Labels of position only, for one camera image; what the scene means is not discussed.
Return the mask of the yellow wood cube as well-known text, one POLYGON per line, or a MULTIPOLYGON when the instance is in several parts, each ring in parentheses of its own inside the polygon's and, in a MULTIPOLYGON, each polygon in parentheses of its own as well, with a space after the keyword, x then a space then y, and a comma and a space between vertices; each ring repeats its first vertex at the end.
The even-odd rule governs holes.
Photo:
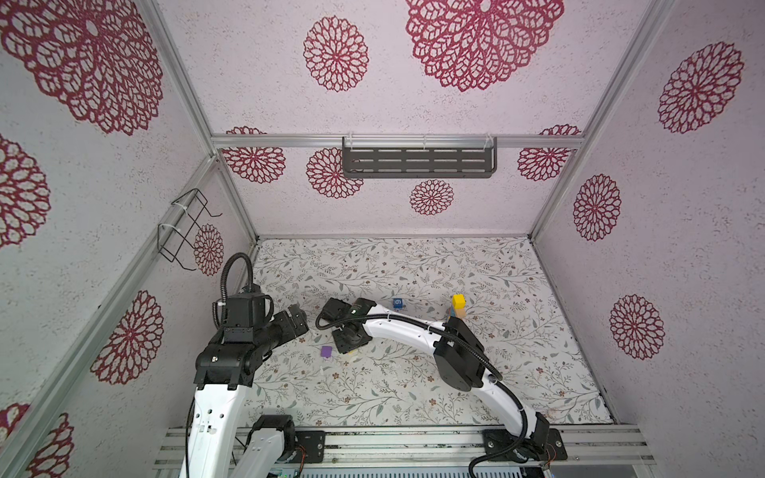
POLYGON ((451 304, 454 310, 463 310, 466 308, 466 298, 464 294, 455 294, 451 297, 451 304))

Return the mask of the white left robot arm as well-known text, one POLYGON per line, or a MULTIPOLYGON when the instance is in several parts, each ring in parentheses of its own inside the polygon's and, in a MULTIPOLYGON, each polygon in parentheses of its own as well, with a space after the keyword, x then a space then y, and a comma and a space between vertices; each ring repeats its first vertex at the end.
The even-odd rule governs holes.
POLYGON ((213 302, 212 316, 216 332, 195 360, 181 477, 229 475, 238 422, 255 372, 277 348, 309 330, 299 305, 276 313, 273 299, 258 292, 213 302))

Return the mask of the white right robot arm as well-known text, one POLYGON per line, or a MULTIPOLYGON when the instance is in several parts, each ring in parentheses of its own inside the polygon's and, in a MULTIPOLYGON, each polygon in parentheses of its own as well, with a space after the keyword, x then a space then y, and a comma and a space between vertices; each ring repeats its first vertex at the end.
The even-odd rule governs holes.
POLYGON ((550 436, 547 418, 526 406, 504 384, 502 373, 486 356, 483 344, 460 318, 432 322, 363 298, 352 304, 332 298, 322 308, 315 326, 332 332, 336 349, 342 354, 382 339, 430 355, 443 382, 476 396, 512 436, 537 447, 550 436))

